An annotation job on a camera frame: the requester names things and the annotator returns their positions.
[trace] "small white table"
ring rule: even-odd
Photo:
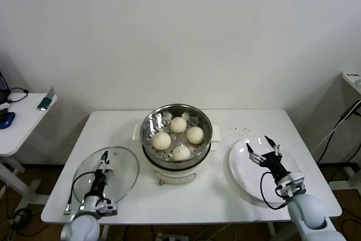
[[[18,100],[23,96],[24,93],[12,93],[9,98]],[[8,111],[15,112],[15,118],[8,128],[0,129],[0,159],[2,162],[8,163],[14,168],[14,171],[11,172],[0,163],[0,179],[23,196],[17,209],[25,208],[29,204],[44,205],[49,197],[48,195],[36,194],[36,189],[40,185],[41,180],[35,179],[30,186],[27,186],[17,178],[17,173],[24,173],[25,169],[11,156],[18,151],[30,133],[49,111],[49,109],[46,111],[37,109],[37,106],[45,96],[45,93],[29,93],[25,99],[16,103],[11,103]],[[52,99],[51,105],[53,105],[56,100],[57,97],[55,96]],[[4,193],[5,187],[2,187],[0,197]]]
[[[218,151],[209,154],[201,172],[190,183],[178,186],[158,185],[139,142],[132,141],[136,124],[149,111],[93,112],[45,205],[41,218],[47,223],[64,224],[63,215],[73,176],[91,153],[109,146],[124,146],[134,151],[139,164],[138,180],[129,194],[118,203],[118,215],[103,217],[99,223],[121,224],[211,224],[226,222],[288,221],[286,208],[273,211],[243,191],[233,180],[227,166],[228,153],[235,142],[250,133],[266,134],[289,150],[305,175],[307,193],[326,204],[327,215],[341,214],[323,175],[296,128],[282,109],[206,110],[212,124],[218,125],[222,141]],[[72,213],[79,203],[73,201]]]
[[[361,80],[361,71],[343,72],[342,78],[353,87],[359,94],[361,94],[361,87],[356,86],[356,80]],[[331,181],[329,186],[332,190],[350,190],[356,189],[361,196],[361,170],[355,173],[352,168],[344,167],[343,170],[349,177],[347,181]]]

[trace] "power strip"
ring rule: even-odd
[[[190,237],[184,234],[157,233],[155,241],[190,241]]]
[[[343,72],[342,77],[361,94],[361,71]]]

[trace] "table leg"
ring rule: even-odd
[[[2,157],[1,160],[5,163],[7,163],[8,165],[10,165],[14,170],[12,171],[13,175],[17,175],[19,172],[20,173],[24,173],[25,172],[25,168],[13,157]],[[0,189],[0,199],[2,198],[2,196],[5,194],[5,186],[3,186]]]
[[[0,163],[0,179],[3,182],[8,183],[8,185],[11,188],[13,188],[17,193],[23,196],[16,210],[20,208],[25,208],[29,204],[45,205],[47,199],[49,198],[48,195],[36,194],[36,190],[38,189],[41,180],[35,179],[30,184],[30,186],[27,186],[1,163]]]
[[[13,169],[17,169],[20,173],[25,172],[25,168],[13,156],[4,156],[2,160]]]
[[[108,230],[109,230],[109,225],[104,225],[103,231],[102,231],[102,236],[99,239],[100,241],[107,241]]]
[[[276,229],[275,225],[273,225],[273,222],[267,222],[267,227],[270,232],[271,237],[276,235]]]
[[[286,241],[290,240],[294,235],[298,233],[295,224],[291,223],[287,227],[280,230],[276,235],[272,236],[270,241]]]

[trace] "black cable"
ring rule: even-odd
[[[350,162],[357,154],[358,152],[361,150],[361,143],[359,145],[359,147],[357,148],[357,150],[355,151],[355,153],[346,161],[346,163]],[[329,180],[327,181],[327,183],[330,183],[330,181],[332,181],[332,178],[336,175],[336,173],[338,172],[340,168],[337,168],[331,175],[331,177],[329,178]]]
[[[7,216],[7,219],[10,220],[10,216],[9,216],[9,213],[8,213],[8,191],[7,191],[7,185],[6,184],[5,184],[5,196],[6,196],[6,216]],[[17,210],[17,212],[15,212],[12,215],[12,218],[14,218],[15,216],[23,217],[23,215],[21,215],[19,213],[20,211],[27,211],[27,212],[29,212],[31,214],[30,210],[28,210],[26,208],[23,208],[23,209]],[[48,226],[49,226],[49,224],[46,224],[45,227],[43,227],[42,229],[38,230],[36,233],[33,233],[33,234],[23,234],[23,233],[19,232],[19,230],[17,229],[16,223],[10,224],[10,228],[12,228],[15,231],[15,233],[17,233],[19,235],[22,235],[22,236],[25,236],[25,237],[35,236],[35,235],[41,233],[42,231],[44,231]]]
[[[350,210],[346,209],[346,208],[343,207],[343,206],[341,206],[341,208],[342,208],[343,210],[345,210],[347,213],[350,213],[350,214],[352,214],[354,217],[356,217],[356,218],[358,218],[359,220],[361,220],[361,217],[359,217],[357,214],[351,212]]]
[[[276,188],[275,188],[275,193],[276,193],[276,195],[277,195],[278,197],[280,197],[280,198],[282,198],[282,199],[287,198],[286,196],[282,196],[281,194],[279,194],[279,193],[278,193],[278,190],[279,190],[279,189],[276,187]]]
[[[123,241],[126,240],[126,233],[128,232],[129,228],[132,227],[132,225],[129,225],[125,228],[124,234],[123,234]]]
[[[74,180],[73,183],[72,183],[72,189],[70,190],[70,195],[69,195],[69,199],[68,199],[68,204],[71,204],[71,203],[72,203],[72,195],[73,195],[74,185],[75,185],[76,181],[78,181],[78,179],[79,179],[80,177],[83,177],[84,175],[87,175],[87,174],[90,174],[90,173],[95,174],[95,172],[85,172],[85,173],[80,174],[77,178],[75,178],[75,180]]]
[[[271,173],[271,172],[265,172],[264,174],[262,174],[261,181],[260,181],[260,183],[259,183],[259,187],[260,187],[260,189],[261,189],[262,199],[263,199],[263,201],[265,202],[265,204],[266,204],[269,208],[271,208],[272,210],[279,210],[279,209],[285,207],[285,206],[287,205],[287,203],[283,203],[283,204],[281,204],[281,205],[278,206],[278,207],[273,207],[273,206],[271,206],[271,205],[268,203],[268,201],[266,200],[266,198],[265,198],[265,196],[264,196],[264,194],[263,194],[263,188],[262,188],[263,178],[264,178],[264,176],[265,176],[266,174],[272,174],[272,173]]]
[[[22,90],[24,93],[25,93],[25,96],[24,97],[22,97],[22,98],[20,98],[20,99],[18,99],[18,100],[7,100],[7,102],[8,103],[16,103],[16,102],[19,102],[19,101],[21,101],[21,100],[23,100],[23,99],[25,99],[26,97],[28,97],[28,94],[29,94],[29,91],[28,90],[25,90],[25,89],[23,89],[22,87],[13,87],[12,89],[10,89],[9,91],[11,92],[12,90]]]
[[[358,147],[357,150],[355,151],[355,153],[347,160],[346,163],[350,162],[350,161],[352,160],[352,158],[354,158],[354,157],[358,154],[358,152],[360,151],[360,149],[361,149],[361,142],[360,142],[359,147]]]
[[[351,241],[351,240],[347,237],[347,235],[345,234],[345,229],[344,229],[344,225],[345,225],[345,223],[348,222],[348,221],[355,222],[355,223],[357,223],[358,225],[361,225],[361,222],[359,222],[359,221],[357,221],[357,220],[353,220],[352,218],[348,218],[348,219],[344,220],[344,221],[341,223],[341,231],[342,231],[342,234],[344,235],[344,237],[346,238],[347,241]]]
[[[1,239],[1,241],[4,241],[5,238],[7,237],[7,235],[8,235],[9,233],[10,233],[10,232],[8,231],[8,232],[6,233],[6,235]]]
[[[154,230],[153,225],[151,225],[151,232],[153,233],[153,240],[156,240],[157,235],[156,235],[156,231]]]
[[[337,124],[333,127],[333,129],[335,129],[336,126],[337,126],[341,121],[342,121],[342,119],[339,119],[339,120],[337,121]],[[330,141],[331,141],[334,133],[335,133],[335,131],[333,131],[332,134],[329,136],[328,141],[327,141],[327,144],[326,144],[326,147],[325,147],[325,149],[323,150],[323,153],[321,154],[321,157],[318,159],[317,164],[320,163],[321,159],[322,159],[323,156],[325,155],[325,153],[326,153],[326,151],[327,151],[327,148],[328,148],[328,145],[329,145],[329,143],[330,143]]]
[[[49,227],[50,224],[46,224],[45,227],[43,227],[42,229],[38,230],[37,232],[33,233],[33,234],[23,234],[19,231],[15,231],[17,234],[21,235],[21,236],[25,236],[25,237],[31,237],[31,236],[35,236],[38,235],[39,233],[41,233],[42,231],[44,231],[46,228]]]

